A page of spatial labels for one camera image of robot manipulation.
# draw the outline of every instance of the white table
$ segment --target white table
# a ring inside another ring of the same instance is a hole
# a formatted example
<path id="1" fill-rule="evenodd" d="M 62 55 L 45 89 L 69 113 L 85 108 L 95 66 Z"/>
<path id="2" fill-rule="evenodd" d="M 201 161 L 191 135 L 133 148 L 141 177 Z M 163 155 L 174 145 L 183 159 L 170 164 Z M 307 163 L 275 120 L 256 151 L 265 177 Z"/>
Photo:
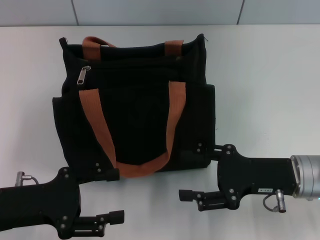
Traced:
<path id="1" fill-rule="evenodd" d="M 67 165 L 52 109 L 66 77 L 59 38 L 80 44 L 97 36 L 137 47 L 189 42 L 200 33 L 209 41 L 207 82 L 216 89 L 216 143 L 234 144 L 246 157 L 320 154 L 320 25 L 3 27 L 0 187 L 12 187 L 17 171 L 46 183 Z M 124 224 L 107 227 L 110 240 L 319 239 L 317 200 L 287 196 L 285 214 L 268 212 L 262 195 L 244 197 L 234 211 L 198 212 L 195 202 L 179 201 L 179 189 L 217 191 L 216 172 L 212 162 L 207 169 L 83 184 L 81 215 L 125 210 Z M 59 238 L 41 225 L 0 232 L 0 239 Z"/>

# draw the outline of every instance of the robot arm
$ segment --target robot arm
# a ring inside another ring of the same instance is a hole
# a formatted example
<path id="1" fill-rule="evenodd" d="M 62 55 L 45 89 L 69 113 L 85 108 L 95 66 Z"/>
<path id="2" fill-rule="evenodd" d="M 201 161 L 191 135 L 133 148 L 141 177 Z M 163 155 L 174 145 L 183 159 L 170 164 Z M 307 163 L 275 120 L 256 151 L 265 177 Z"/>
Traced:
<path id="1" fill-rule="evenodd" d="M 216 146 L 211 159 L 218 161 L 219 191 L 180 190 L 182 202 L 195 200 L 199 211 L 239 208 L 241 199 L 249 194 L 276 195 L 273 212 L 286 212 L 284 195 L 312 200 L 320 197 L 320 156 L 293 155 L 291 158 L 248 158 L 235 146 Z"/>
<path id="2" fill-rule="evenodd" d="M 23 180 L 31 179 L 35 185 L 23 186 Z M 80 213 L 79 181 L 69 167 L 61 168 L 52 181 L 44 184 L 20 171 L 14 187 L 0 188 L 0 231 L 49 224 L 61 239 L 103 237 L 106 224 L 123 224 L 125 217 L 123 210 L 93 217 Z"/>

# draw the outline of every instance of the zipper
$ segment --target zipper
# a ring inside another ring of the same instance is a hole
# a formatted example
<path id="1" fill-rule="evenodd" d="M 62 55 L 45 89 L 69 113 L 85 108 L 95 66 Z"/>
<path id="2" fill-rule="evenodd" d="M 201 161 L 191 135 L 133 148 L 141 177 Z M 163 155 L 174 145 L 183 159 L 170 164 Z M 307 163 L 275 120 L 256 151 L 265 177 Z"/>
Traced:
<path id="1" fill-rule="evenodd" d="M 81 85 L 83 85 L 85 83 L 86 73 L 90 69 L 91 69 L 91 66 L 84 66 L 81 69 L 79 77 L 78 77 L 78 81 L 76 81 L 76 84 L 78 85 L 78 87 L 80 87 Z"/>

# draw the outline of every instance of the metal cylinder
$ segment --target metal cylinder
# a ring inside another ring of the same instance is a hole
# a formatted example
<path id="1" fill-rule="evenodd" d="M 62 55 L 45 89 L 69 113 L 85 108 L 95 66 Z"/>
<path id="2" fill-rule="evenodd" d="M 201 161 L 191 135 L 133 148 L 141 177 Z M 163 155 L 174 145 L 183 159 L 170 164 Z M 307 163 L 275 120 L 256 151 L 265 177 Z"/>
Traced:
<path id="1" fill-rule="evenodd" d="M 23 180 L 31 180 L 31 179 L 32 179 L 32 176 L 31 176 L 31 175 L 23 175 L 23 176 L 22 176 L 22 179 L 23 179 Z"/>
<path id="2" fill-rule="evenodd" d="M 15 180 L 15 187 L 20 187 L 23 185 L 23 176 L 25 175 L 25 173 L 23 171 L 18 171 L 16 173 L 16 180 Z"/>
<path id="3" fill-rule="evenodd" d="M 320 155 L 292 155 L 293 171 L 297 187 L 295 198 L 311 201 L 320 197 Z"/>
<path id="4" fill-rule="evenodd" d="M 286 204 L 285 204 L 285 196 L 284 192 L 280 189 L 275 191 L 275 197 L 276 200 L 278 201 L 278 211 L 279 213 L 285 213 L 286 210 Z"/>

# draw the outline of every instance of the gray wall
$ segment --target gray wall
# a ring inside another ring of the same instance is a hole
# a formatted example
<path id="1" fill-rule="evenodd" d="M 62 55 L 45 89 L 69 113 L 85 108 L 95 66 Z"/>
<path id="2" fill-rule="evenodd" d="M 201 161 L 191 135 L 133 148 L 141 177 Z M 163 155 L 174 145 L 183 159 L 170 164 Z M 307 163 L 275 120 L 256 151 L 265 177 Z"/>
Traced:
<path id="1" fill-rule="evenodd" d="M 237 23 L 320 24 L 320 0 L 0 0 L 0 26 Z"/>

